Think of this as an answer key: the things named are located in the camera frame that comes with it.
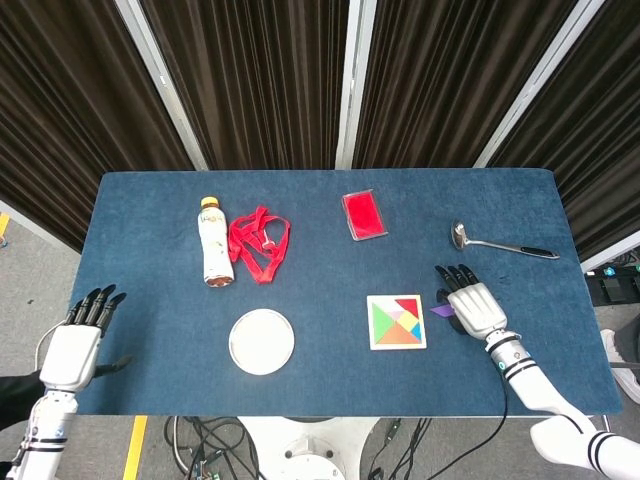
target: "paper plate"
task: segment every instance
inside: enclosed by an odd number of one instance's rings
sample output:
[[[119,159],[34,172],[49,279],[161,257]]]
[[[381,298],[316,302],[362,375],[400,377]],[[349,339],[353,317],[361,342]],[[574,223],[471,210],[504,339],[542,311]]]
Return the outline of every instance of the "paper plate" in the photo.
[[[295,339],[291,325],[274,310],[245,313],[229,334],[229,353],[238,367],[253,375],[280,369],[291,357]]]

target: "plastic bottle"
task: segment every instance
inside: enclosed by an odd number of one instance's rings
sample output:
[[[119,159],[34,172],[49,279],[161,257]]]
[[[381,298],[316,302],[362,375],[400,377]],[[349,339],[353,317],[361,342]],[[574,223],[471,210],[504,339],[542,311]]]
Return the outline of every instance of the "plastic bottle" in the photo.
[[[198,231],[204,257],[204,282],[210,287],[224,287],[234,278],[227,244],[227,219],[215,197],[203,198],[200,206]]]

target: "bottle cap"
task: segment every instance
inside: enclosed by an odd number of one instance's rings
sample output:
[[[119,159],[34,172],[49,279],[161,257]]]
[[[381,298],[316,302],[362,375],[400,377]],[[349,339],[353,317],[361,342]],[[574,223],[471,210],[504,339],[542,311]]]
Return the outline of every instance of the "bottle cap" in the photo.
[[[215,205],[216,207],[219,206],[218,199],[216,197],[204,197],[202,200],[200,200],[200,207],[211,204]]]

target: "red strap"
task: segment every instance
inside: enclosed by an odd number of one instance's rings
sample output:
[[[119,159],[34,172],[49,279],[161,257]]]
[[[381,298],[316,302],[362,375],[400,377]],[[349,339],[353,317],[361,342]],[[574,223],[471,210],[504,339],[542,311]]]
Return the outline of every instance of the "red strap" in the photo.
[[[232,262],[236,262],[238,257],[242,258],[257,283],[271,283],[276,270],[284,260],[289,244],[289,229],[291,227],[289,222],[284,218],[267,214],[267,208],[260,205],[256,209],[256,213],[236,218],[229,226],[229,257]],[[280,220],[284,223],[284,233],[279,244],[271,240],[265,230],[267,223],[273,220]],[[264,270],[255,261],[245,244],[271,260]]]

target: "curtain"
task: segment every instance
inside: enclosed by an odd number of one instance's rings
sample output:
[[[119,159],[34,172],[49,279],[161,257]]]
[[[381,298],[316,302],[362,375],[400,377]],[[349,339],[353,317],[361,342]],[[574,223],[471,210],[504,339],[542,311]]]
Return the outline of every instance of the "curtain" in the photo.
[[[333,168],[348,2],[142,4],[210,168]]]
[[[111,0],[0,3],[0,198],[76,250],[103,173],[192,170]]]
[[[378,0],[354,167],[471,167],[575,0]]]
[[[605,2],[491,166],[555,172],[582,259],[640,230],[640,9]]]

